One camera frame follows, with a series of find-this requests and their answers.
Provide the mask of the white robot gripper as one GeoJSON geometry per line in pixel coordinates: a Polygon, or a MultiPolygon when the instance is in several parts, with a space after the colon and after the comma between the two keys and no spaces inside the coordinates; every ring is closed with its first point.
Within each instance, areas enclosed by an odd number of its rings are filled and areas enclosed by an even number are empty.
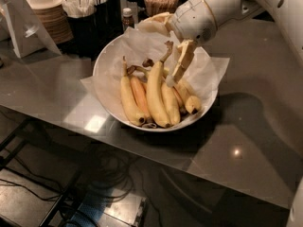
{"type": "Polygon", "coordinates": [[[163,12],[140,21],[142,32],[158,33],[169,37],[172,30],[182,41],[176,46],[178,59],[166,77],[169,87],[176,85],[189,68],[197,44],[210,41],[217,32],[214,15],[204,0],[187,0],[173,13],[163,12]]]}

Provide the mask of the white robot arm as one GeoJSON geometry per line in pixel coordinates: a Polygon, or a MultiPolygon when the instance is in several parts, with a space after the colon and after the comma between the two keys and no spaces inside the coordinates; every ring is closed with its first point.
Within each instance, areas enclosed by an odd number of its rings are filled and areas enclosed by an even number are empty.
{"type": "Polygon", "coordinates": [[[144,32],[174,34],[181,42],[181,57],[166,83],[176,85],[192,62],[195,48],[213,39],[220,28],[267,11],[288,46],[303,63],[303,0],[187,0],[173,13],[163,12],[138,24],[144,32]]]}

